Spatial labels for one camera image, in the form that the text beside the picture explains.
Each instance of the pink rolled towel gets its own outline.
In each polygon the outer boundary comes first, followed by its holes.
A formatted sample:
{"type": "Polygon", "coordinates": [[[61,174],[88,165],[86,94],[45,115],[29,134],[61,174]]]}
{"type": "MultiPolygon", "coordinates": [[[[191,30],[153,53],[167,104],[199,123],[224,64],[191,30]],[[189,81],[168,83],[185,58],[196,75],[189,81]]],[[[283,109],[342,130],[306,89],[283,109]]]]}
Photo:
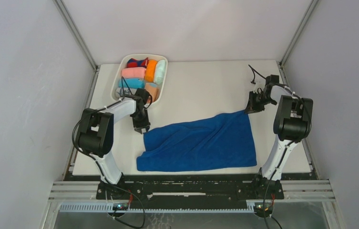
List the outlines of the pink rolled towel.
{"type": "Polygon", "coordinates": [[[137,67],[137,68],[123,68],[122,76],[124,78],[142,78],[144,79],[145,68],[137,67]]]}

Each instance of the wire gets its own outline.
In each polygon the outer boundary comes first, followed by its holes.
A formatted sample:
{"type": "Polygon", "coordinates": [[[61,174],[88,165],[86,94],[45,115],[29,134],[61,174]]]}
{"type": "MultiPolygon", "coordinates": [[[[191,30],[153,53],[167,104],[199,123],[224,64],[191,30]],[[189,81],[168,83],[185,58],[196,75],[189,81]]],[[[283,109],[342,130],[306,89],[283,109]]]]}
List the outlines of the wire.
{"type": "Polygon", "coordinates": [[[143,223],[142,223],[142,225],[139,226],[139,227],[138,227],[138,226],[134,226],[134,225],[130,225],[130,224],[128,224],[128,223],[126,223],[126,222],[124,222],[124,221],[122,221],[122,220],[116,218],[116,217],[114,216],[114,214],[117,212],[118,209],[116,209],[116,210],[113,212],[113,214],[112,214],[113,219],[116,220],[116,221],[118,221],[118,222],[121,223],[121,224],[124,224],[124,225],[126,225],[126,226],[128,226],[128,227],[131,227],[131,228],[134,228],[134,229],[141,229],[141,228],[143,228],[143,227],[144,227],[144,224],[145,224],[145,209],[144,209],[144,205],[143,205],[143,203],[141,202],[140,198],[138,198],[138,197],[137,197],[135,194],[133,194],[131,191],[128,191],[128,190],[126,190],[126,189],[123,189],[123,188],[120,188],[120,187],[117,187],[117,186],[111,184],[111,183],[109,182],[109,180],[105,177],[105,174],[103,173],[103,171],[102,171],[102,169],[101,169],[101,166],[99,165],[98,161],[97,161],[92,155],[88,155],[88,156],[95,161],[95,164],[98,166],[98,169],[99,169],[99,171],[100,171],[102,177],[104,177],[104,180],[105,180],[110,186],[112,186],[113,188],[117,188],[117,189],[119,189],[119,190],[121,190],[121,191],[124,191],[124,192],[126,192],[126,193],[129,193],[130,195],[133,195],[133,196],[140,202],[140,205],[141,205],[141,207],[142,207],[142,210],[143,210],[143,223]]]}
{"type": "Polygon", "coordinates": [[[283,229],[280,223],[273,216],[271,216],[271,218],[279,225],[280,229],[283,229]]]}
{"type": "MultiPolygon", "coordinates": [[[[122,76],[122,80],[124,81],[124,84],[126,85],[127,89],[129,89],[130,94],[133,95],[132,90],[130,90],[129,84],[127,84],[126,79],[123,76],[122,76]]],[[[124,91],[123,83],[122,83],[122,88],[123,88],[123,97],[124,97],[125,96],[125,91],[124,91]]]]}
{"type": "Polygon", "coordinates": [[[263,206],[263,208],[264,208],[264,211],[263,211],[264,220],[265,220],[265,224],[266,224],[266,226],[267,226],[268,229],[270,229],[270,227],[269,227],[269,224],[268,224],[268,222],[267,222],[267,216],[265,215],[265,211],[266,211],[266,208],[265,208],[265,199],[266,199],[266,197],[267,197],[267,191],[268,191],[268,189],[269,189],[270,181],[272,180],[272,178],[273,178],[273,176],[275,175],[275,173],[276,173],[276,169],[275,169],[275,171],[272,173],[272,175],[270,176],[267,189],[265,190],[264,200],[262,201],[262,206],[263,206]]]}
{"type": "Polygon", "coordinates": [[[149,94],[149,97],[150,97],[150,104],[148,105],[148,107],[144,107],[144,109],[148,109],[150,106],[151,106],[151,104],[153,103],[153,96],[151,95],[151,94],[149,94]]]}
{"type": "Polygon", "coordinates": [[[261,75],[261,73],[257,72],[251,65],[248,65],[248,66],[251,68],[252,73],[254,74],[254,79],[251,81],[252,84],[256,84],[255,83],[255,73],[257,73],[260,77],[262,77],[266,80],[266,78],[263,75],[261,75]]]}
{"type": "Polygon", "coordinates": [[[270,205],[270,207],[272,207],[275,204],[275,194],[271,194],[272,196],[272,204],[270,205]]]}
{"type": "Polygon", "coordinates": [[[279,161],[279,164],[277,165],[277,168],[279,168],[280,165],[282,164],[283,159],[285,158],[285,155],[286,155],[286,151],[287,151],[287,149],[289,149],[289,146],[290,146],[292,143],[293,143],[293,141],[289,142],[289,143],[286,145],[286,148],[285,148],[285,150],[283,151],[282,157],[280,158],[280,161],[279,161]]]}

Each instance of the towel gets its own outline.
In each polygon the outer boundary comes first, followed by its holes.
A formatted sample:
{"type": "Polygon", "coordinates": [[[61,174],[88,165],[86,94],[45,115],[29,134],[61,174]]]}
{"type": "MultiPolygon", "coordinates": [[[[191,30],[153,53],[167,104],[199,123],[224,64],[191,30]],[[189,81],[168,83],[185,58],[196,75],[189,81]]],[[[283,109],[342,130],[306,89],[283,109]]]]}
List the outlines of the towel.
{"type": "Polygon", "coordinates": [[[144,134],[139,171],[201,171],[256,166],[254,139],[244,111],[171,124],[144,134]]]}
{"type": "Polygon", "coordinates": [[[157,100],[158,87],[155,83],[146,83],[144,89],[150,93],[153,98],[153,102],[157,100]]]}
{"type": "Polygon", "coordinates": [[[157,65],[156,60],[150,60],[147,65],[147,70],[145,70],[144,79],[147,80],[148,82],[153,82],[154,80],[154,72],[156,65],[157,65]]]}
{"type": "Polygon", "coordinates": [[[131,58],[128,62],[127,62],[127,65],[126,65],[126,68],[135,68],[135,67],[147,67],[147,64],[148,64],[148,57],[145,58],[144,60],[136,60],[136,59],[133,59],[131,58]]]}
{"type": "Polygon", "coordinates": [[[145,68],[137,67],[137,68],[123,68],[122,76],[124,78],[144,78],[145,68]]]}
{"type": "Polygon", "coordinates": [[[122,79],[118,82],[118,87],[127,88],[127,85],[129,85],[129,88],[137,89],[137,88],[144,88],[144,80],[139,78],[131,78],[131,79],[125,79],[123,81],[122,79]]]}
{"type": "Polygon", "coordinates": [[[165,76],[165,69],[166,69],[166,63],[165,60],[160,60],[157,63],[157,66],[155,67],[155,73],[154,73],[154,83],[156,84],[162,84],[164,81],[165,76]]]}

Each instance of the white table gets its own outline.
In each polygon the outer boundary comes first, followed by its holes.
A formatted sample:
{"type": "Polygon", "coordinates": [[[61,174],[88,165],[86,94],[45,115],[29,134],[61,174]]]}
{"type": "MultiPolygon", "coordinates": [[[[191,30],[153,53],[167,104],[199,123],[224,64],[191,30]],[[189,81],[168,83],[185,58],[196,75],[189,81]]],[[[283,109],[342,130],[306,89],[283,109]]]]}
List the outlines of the white table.
{"type": "MultiPolygon", "coordinates": [[[[148,110],[151,129],[244,110],[248,93],[254,88],[250,83],[253,74],[248,64],[264,76],[280,75],[275,61],[169,62],[160,101],[152,104],[148,110]]],[[[101,66],[90,108],[99,108],[114,102],[110,93],[118,67],[118,64],[101,66]]],[[[259,76],[256,80],[264,83],[259,76]]],[[[138,171],[136,158],[144,151],[143,136],[134,131],[132,119],[128,116],[114,125],[113,156],[120,170],[126,175],[256,173],[269,156],[275,139],[273,121],[276,110],[276,106],[268,104],[265,111],[249,115],[256,148],[255,167],[197,172],[138,171]]],[[[284,172],[310,172],[301,143],[291,153],[284,172]]],[[[98,174],[92,159],[83,154],[77,155],[73,175],[98,174]]]]}

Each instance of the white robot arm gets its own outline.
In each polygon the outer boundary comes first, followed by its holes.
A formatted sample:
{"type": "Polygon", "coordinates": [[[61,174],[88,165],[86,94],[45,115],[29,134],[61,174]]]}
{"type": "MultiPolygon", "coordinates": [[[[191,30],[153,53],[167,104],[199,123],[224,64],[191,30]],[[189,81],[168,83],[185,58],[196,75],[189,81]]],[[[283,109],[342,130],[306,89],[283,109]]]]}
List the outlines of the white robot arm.
{"type": "Polygon", "coordinates": [[[260,168],[252,184],[256,187],[258,198],[274,194],[276,199],[283,199],[280,184],[282,170],[294,147],[310,133],[313,100],[300,98],[286,85],[279,84],[278,75],[264,78],[264,89],[260,93],[249,93],[245,113],[261,112],[269,103],[277,105],[273,124],[276,137],[267,161],[260,168]]]}
{"type": "Polygon", "coordinates": [[[130,115],[134,130],[141,134],[147,132],[150,122],[144,105],[148,98],[149,93],[146,90],[138,89],[135,95],[126,95],[110,107],[100,110],[87,108],[83,111],[73,143],[77,145],[77,149],[81,148],[79,151],[94,159],[103,182],[117,184],[122,176],[111,152],[113,125],[130,115]]]}

